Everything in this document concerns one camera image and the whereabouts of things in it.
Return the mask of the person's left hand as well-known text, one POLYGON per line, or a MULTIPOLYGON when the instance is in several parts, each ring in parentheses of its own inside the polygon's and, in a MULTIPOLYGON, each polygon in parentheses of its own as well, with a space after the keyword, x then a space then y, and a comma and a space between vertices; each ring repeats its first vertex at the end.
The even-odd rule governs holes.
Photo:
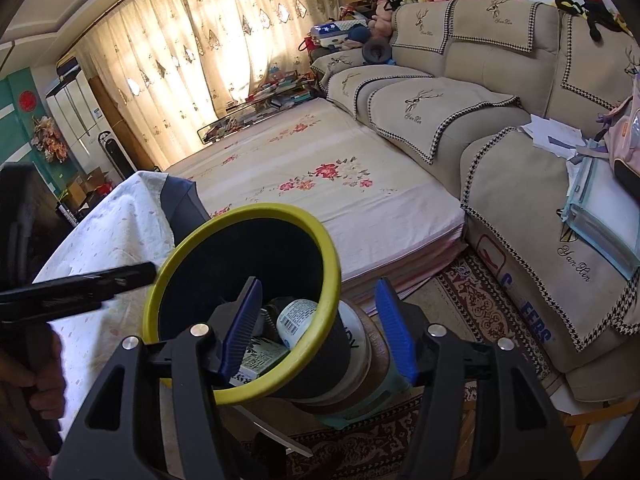
POLYGON ((59 420, 65 413, 66 380, 62 370, 62 341, 57 333, 51 335, 51 350, 47 363, 33 373, 1 352, 1 419, 10 426, 21 429, 17 411, 6 393, 9 386, 36 388, 30 397, 30 406, 43 419, 59 420))

